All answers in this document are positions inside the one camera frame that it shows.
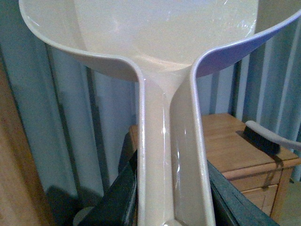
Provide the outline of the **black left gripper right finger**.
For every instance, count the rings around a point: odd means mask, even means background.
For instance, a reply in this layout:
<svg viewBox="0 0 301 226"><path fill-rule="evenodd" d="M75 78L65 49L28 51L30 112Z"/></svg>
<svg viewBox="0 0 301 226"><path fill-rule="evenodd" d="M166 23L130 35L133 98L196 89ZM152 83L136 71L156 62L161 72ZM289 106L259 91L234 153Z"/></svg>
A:
<svg viewBox="0 0 301 226"><path fill-rule="evenodd" d="M278 223L249 201L209 161L207 162L217 226L277 226Z"/></svg>

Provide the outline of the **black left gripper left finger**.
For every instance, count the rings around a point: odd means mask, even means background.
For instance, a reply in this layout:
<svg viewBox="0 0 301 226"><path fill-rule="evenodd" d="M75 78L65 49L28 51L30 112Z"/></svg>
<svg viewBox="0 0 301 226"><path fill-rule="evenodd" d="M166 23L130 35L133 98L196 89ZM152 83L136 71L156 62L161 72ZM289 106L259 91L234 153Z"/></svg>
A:
<svg viewBox="0 0 301 226"><path fill-rule="evenodd" d="M93 209L91 226L131 226L136 205L137 152L134 152L117 179Z"/></svg>

